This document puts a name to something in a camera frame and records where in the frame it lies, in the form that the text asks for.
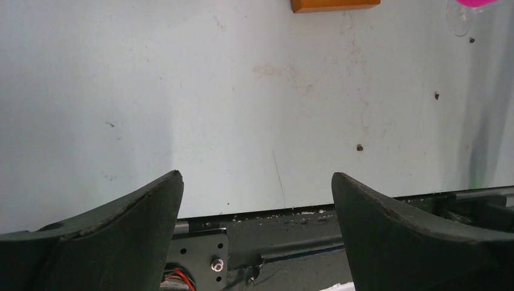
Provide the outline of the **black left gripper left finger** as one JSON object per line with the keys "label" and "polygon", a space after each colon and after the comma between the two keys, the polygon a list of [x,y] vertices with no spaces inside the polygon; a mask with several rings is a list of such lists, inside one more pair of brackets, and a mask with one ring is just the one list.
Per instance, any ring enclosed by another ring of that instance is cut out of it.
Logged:
{"label": "black left gripper left finger", "polygon": [[1,235],[1,289],[158,290],[183,191],[173,170],[88,212]]}

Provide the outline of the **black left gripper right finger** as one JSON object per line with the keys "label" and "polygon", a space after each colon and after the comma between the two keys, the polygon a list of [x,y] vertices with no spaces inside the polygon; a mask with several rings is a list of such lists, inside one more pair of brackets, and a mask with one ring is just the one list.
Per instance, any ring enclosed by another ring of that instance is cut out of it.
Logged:
{"label": "black left gripper right finger", "polygon": [[336,172],[356,290],[512,290],[513,187],[391,198]]}

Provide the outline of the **clear wine glass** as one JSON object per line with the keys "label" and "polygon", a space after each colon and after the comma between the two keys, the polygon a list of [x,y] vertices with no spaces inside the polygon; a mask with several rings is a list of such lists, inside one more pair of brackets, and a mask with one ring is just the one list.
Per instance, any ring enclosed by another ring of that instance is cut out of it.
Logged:
{"label": "clear wine glass", "polygon": [[447,25],[453,35],[465,36],[472,27],[475,9],[456,0],[448,0],[446,7]]}

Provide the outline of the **pink wine glass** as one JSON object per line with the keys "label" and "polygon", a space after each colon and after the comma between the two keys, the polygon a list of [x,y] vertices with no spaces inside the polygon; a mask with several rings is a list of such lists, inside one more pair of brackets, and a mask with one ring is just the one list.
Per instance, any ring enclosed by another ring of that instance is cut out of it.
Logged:
{"label": "pink wine glass", "polygon": [[456,0],[456,2],[460,3],[461,5],[470,8],[483,7],[497,1],[498,0]]}

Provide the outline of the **gold rack wooden base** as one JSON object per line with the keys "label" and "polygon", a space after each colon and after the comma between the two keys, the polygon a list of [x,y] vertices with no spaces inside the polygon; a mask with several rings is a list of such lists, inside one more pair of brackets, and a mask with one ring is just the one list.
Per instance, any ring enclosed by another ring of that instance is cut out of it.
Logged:
{"label": "gold rack wooden base", "polygon": [[380,5],[380,0],[291,0],[293,13],[362,10]]}

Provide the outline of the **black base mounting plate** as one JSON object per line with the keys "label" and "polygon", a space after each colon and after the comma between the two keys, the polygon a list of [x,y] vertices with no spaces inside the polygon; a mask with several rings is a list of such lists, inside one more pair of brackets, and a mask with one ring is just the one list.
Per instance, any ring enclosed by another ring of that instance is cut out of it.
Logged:
{"label": "black base mounting plate", "polygon": [[355,289],[334,204],[180,222],[164,286],[172,279],[186,290]]}

